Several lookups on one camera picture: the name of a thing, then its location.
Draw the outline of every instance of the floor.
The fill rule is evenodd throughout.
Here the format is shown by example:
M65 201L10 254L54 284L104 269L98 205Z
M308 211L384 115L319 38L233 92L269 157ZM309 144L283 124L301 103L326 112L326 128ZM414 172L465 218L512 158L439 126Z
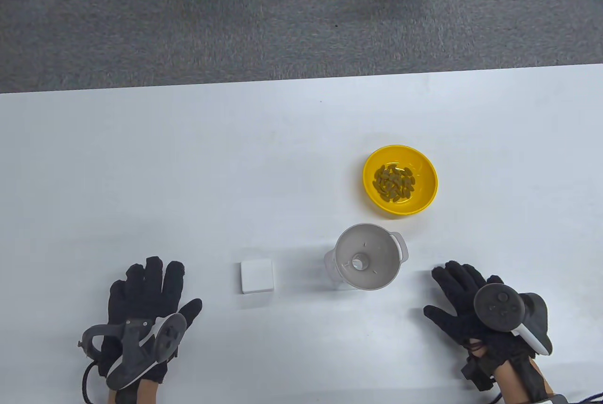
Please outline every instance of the floor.
M0 0L0 92L599 63L603 0Z

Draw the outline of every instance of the dried fruit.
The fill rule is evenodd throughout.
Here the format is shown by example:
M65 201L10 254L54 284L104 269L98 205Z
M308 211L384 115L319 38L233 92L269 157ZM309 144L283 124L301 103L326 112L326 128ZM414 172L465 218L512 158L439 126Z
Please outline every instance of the dried fruit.
M397 163L381 165L375 171L373 186L379 196L387 202L397 202L411 197L416 179L408 167L398 168Z

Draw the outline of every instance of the black cable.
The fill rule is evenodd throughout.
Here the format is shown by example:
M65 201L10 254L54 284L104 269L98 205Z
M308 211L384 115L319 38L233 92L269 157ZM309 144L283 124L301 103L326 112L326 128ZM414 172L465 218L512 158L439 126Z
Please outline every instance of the black cable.
M601 397L603 397L603 393L597 393L596 395L588 396L588 398L582 399L578 404L583 404L586 402L601 402L601 400L595 401L595 399Z
M90 398L88 397L88 374L90 374L90 370L97 365L97 361L93 361L88 365L86 371L84 371L84 376L81 379L81 395L84 398L84 402L86 404L92 404Z
M499 393L493 400L491 400L488 404L496 404L502 398L502 393Z

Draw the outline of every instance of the white block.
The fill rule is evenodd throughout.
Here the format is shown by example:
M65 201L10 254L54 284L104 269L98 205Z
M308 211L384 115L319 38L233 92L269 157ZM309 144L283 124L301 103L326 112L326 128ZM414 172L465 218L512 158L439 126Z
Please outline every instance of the white block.
M243 294L274 290L272 260L254 259L241 262L241 289Z

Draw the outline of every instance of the hand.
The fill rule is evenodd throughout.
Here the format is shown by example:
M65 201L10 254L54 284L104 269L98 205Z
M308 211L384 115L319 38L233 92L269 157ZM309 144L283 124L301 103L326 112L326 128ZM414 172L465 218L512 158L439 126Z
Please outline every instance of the hand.
M165 268L157 257L147 258L147 265L133 264L125 273L126 280L115 281L111 286L108 303L108 323L123 324L127 318L155 319L178 311L184 286L185 267L172 261ZM200 299L191 300L179 313L190 327L202 309ZM101 346L98 372L106 377L110 367L121 356L121 342L114 337L105 337ZM147 371L143 379L162 383L168 371L167 362L160 363Z
M431 271L431 276L444 291L456 311L456 316L443 309L427 305L424 314L455 342L473 351L476 356L485 355L486 346L490 357L502 364L510 356L528 353L534 357L534 350L519 337L511 333L494 331L480 321L473 307L473 300L478 290L489 283L503 283L497 275L485 280L482 275L469 264L450 261L442 267Z

